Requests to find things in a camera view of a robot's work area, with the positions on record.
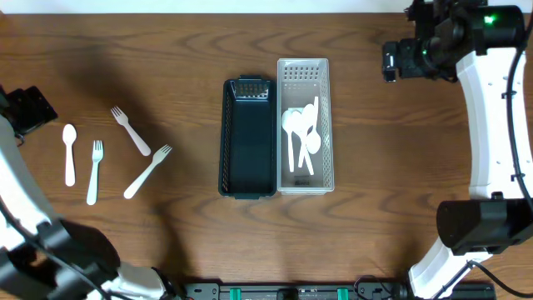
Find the black tray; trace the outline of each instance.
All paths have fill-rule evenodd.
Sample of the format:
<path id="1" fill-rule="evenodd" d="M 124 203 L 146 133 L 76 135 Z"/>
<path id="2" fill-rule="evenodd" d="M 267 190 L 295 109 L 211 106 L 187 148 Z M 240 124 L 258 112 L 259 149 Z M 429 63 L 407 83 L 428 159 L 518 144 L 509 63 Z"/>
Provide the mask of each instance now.
<path id="1" fill-rule="evenodd" d="M 235 199 L 276 193 L 276 83 L 244 76 L 224 83 L 218 190 Z"/>

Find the white background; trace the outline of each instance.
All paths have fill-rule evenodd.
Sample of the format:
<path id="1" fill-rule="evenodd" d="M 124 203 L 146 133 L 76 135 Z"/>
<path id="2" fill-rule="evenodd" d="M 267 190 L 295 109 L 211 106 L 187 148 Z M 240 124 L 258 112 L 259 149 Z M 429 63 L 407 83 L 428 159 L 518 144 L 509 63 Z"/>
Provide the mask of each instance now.
<path id="1" fill-rule="evenodd" d="M 0 0 L 3 13 L 400 13 L 412 0 Z M 518 4 L 531 0 L 490 0 Z"/>

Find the table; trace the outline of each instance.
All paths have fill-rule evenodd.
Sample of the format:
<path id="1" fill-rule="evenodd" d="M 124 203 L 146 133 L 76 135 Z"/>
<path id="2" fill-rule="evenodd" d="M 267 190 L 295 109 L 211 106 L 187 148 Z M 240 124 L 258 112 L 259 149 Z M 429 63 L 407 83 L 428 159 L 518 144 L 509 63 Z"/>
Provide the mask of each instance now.
<path id="1" fill-rule="evenodd" d="M 468 199 L 471 165 L 460 84 L 382 79 L 381 45 L 413 34 L 400 14 L 4 16 L 0 83 L 36 85 L 54 106 L 59 119 L 29 135 L 22 155 L 57 211 L 100 229 L 124 261 L 225 283 L 403 278 L 436 239 L 438 204 Z M 298 57 L 329 59 L 335 192 L 221 197 L 222 84 L 275 78 L 278 58 Z M 526 98 L 531 120 L 531 85 Z M 132 200 L 122 193 L 151 159 L 114 105 L 152 150 L 174 147 Z M 66 123 L 78 133 L 74 187 L 63 179 Z M 105 156 L 89 207 L 95 139 Z M 486 266 L 532 290 L 531 250 L 526 242 Z"/>

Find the green light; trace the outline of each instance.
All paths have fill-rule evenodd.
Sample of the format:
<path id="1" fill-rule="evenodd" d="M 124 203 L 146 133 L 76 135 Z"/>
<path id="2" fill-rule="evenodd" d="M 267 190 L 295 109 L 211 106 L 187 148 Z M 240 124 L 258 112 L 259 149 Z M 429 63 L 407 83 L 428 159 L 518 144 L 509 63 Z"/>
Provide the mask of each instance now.
<path id="1" fill-rule="evenodd" d="M 485 24 L 492 24 L 496 20 L 496 18 L 494 16 L 485 16 L 484 20 Z"/>

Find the wooden table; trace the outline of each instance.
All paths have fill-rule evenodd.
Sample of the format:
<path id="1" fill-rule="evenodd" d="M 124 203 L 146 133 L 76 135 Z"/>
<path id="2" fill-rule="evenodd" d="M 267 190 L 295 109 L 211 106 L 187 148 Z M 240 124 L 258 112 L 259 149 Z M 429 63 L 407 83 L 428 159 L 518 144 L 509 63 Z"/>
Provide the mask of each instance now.
<path id="1" fill-rule="evenodd" d="M 0 83 L 36 85 L 55 107 L 59 119 L 29 135 L 22 155 L 57 211 L 99 228 L 124 261 L 225 283 L 403 278 L 436 239 L 438 204 L 468 199 L 471 170 L 461 85 L 383 82 L 381 45 L 412 34 L 400 14 L 8 16 Z M 221 197 L 223 82 L 275 78 L 278 58 L 298 57 L 330 62 L 335 192 Z M 174 147 L 132 200 L 122 193 L 151 159 L 116 124 L 114 105 L 152 149 Z M 66 123 L 78 133 L 74 187 L 63 179 Z M 106 154 L 89 207 L 95 139 Z M 532 290 L 532 250 L 526 242 L 486 266 Z"/>

